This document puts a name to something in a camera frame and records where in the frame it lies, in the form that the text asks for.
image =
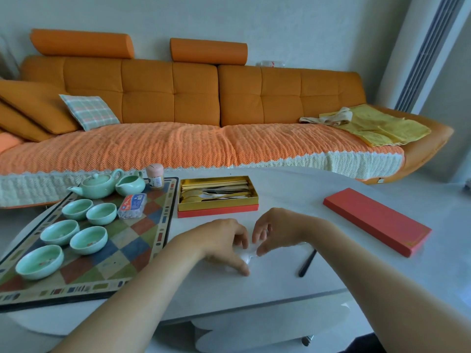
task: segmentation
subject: red case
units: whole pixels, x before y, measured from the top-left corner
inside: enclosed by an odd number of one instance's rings
[[[198,209],[198,210],[186,210],[184,212],[177,212],[178,218],[190,218],[194,216],[202,215],[216,215],[216,214],[228,214],[228,213],[239,213],[239,212],[253,212],[259,209],[258,204],[250,204],[248,206],[238,207],[224,207],[224,208],[211,208],[211,209]]]
[[[328,196],[324,205],[405,257],[419,249],[432,231],[351,188]]]

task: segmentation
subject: person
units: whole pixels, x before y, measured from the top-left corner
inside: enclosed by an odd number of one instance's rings
[[[257,255],[310,243],[350,290],[385,351],[468,352],[470,322],[412,280],[351,240],[335,224],[282,208],[257,220]],[[174,237],[134,279],[103,303],[56,348],[60,352],[144,352],[181,282],[207,258],[242,275],[247,264],[233,244],[249,245],[247,229],[218,219]]]

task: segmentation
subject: tea set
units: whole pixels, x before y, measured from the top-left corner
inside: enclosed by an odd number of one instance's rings
[[[73,201],[62,208],[66,220],[54,223],[42,231],[39,238],[46,245],[21,258],[16,264],[16,272],[28,280],[43,279],[51,275],[61,267],[64,261],[61,246],[67,244],[79,255],[90,255],[103,249],[108,242],[108,233],[103,226],[116,218],[117,208],[113,203],[94,206],[91,200],[107,197],[115,190],[126,197],[142,193],[144,188],[142,171],[125,176],[120,168],[110,175],[93,174],[85,178],[80,186],[67,188],[83,199]],[[94,226],[81,231],[77,221],[85,219]]]

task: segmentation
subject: small jar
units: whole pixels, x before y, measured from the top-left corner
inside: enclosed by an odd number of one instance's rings
[[[151,189],[163,188],[163,166],[160,163],[154,163],[145,168],[147,177],[149,177],[149,185]]]

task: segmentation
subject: yellow towel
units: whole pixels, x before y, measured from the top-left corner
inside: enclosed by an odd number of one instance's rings
[[[353,118],[350,123],[336,126],[358,136],[368,146],[405,145],[417,141],[432,132],[427,126],[414,120],[396,118],[372,108],[367,104],[350,108]],[[320,114],[319,117],[337,112]]]

